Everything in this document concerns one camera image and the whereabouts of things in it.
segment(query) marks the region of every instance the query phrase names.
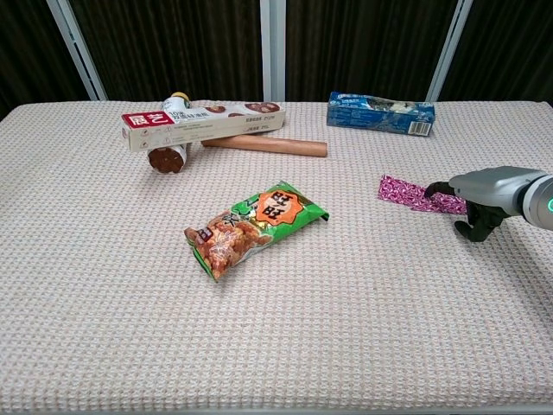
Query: rolling pin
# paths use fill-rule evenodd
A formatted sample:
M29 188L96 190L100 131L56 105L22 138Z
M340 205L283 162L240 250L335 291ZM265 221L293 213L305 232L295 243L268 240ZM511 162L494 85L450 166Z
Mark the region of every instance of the rolling pin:
M297 154L299 156L326 157L327 144L318 141L288 140L265 136L234 136L215 138L201 142L204 147L269 151L272 153Z

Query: dark curtain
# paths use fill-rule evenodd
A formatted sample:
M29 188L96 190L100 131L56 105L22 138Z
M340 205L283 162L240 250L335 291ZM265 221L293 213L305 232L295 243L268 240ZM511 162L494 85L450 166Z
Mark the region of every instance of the dark curtain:
M288 0L286 98L424 100L456 0Z
M440 100L553 100L553 2L475 0Z
M109 99L262 100L258 0L71 0Z
M89 99L44 0L1 0L0 118L18 105Z

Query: blue toothpaste box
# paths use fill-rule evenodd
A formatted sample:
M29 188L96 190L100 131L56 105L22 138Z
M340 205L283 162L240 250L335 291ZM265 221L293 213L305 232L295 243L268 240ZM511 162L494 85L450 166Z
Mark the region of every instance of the blue toothpaste box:
M393 101L356 93L331 93L328 100L327 125L427 137L434 120L434 105L429 102Z

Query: snack bag label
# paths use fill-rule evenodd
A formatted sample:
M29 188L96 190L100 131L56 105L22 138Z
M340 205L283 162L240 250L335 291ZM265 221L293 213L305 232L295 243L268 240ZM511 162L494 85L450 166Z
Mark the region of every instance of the snack bag label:
M231 267L328 213L286 182L241 201L200 230L184 231L194 256L216 281Z

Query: snack bag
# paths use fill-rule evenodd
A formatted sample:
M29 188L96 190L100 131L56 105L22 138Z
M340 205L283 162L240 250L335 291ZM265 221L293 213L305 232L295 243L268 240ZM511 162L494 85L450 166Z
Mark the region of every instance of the snack bag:
M215 281L252 254L328 213L286 182L253 195L213 218L200 230L184 231L194 256Z

